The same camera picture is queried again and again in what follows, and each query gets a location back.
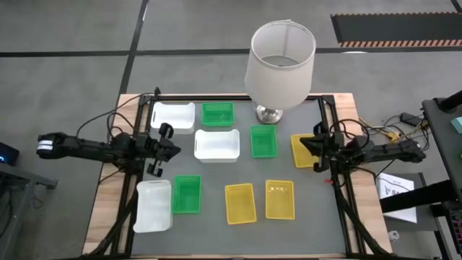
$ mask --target lamp base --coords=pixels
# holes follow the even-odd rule
[[[256,109],[256,115],[261,124],[277,124],[281,120],[282,110],[269,109],[259,105]]]

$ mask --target floor mat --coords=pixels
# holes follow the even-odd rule
[[[332,14],[341,47],[462,46],[462,14]]]

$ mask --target lamp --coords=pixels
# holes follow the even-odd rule
[[[315,49],[313,34],[291,20],[270,22],[255,32],[244,82],[261,123],[276,124],[282,110],[308,96]]]

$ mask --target gray floor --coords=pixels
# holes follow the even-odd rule
[[[140,3],[0,0],[0,51],[127,50]],[[139,49],[248,48],[252,32],[277,19],[303,23],[318,46],[336,47],[329,14],[445,11],[453,11],[449,0],[151,0]],[[361,117],[380,124],[403,111],[420,114],[423,99],[460,90],[461,59],[457,52],[320,54],[313,92],[353,92]],[[246,62],[245,56],[138,57],[128,92],[245,92]],[[21,150],[20,167],[60,180],[55,191],[37,191],[45,206],[28,211],[17,259],[82,250],[101,164],[39,160],[35,141],[49,131],[74,134],[88,118],[113,108],[125,63],[124,57],[0,58],[0,142]],[[103,122],[90,124],[82,136],[104,139]],[[383,163],[371,167],[380,170]],[[422,171],[428,183],[447,178],[434,142],[424,162],[396,162],[389,171]],[[403,256],[439,254],[431,233],[402,234],[393,249]]]

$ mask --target green tray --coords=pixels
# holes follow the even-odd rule
[[[234,103],[203,103],[202,124],[205,126],[232,126],[234,124]]]
[[[275,126],[252,126],[250,128],[252,156],[255,158],[277,157]]]
[[[176,176],[173,182],[173,213],[199,213],[201,211],[202,176]]]

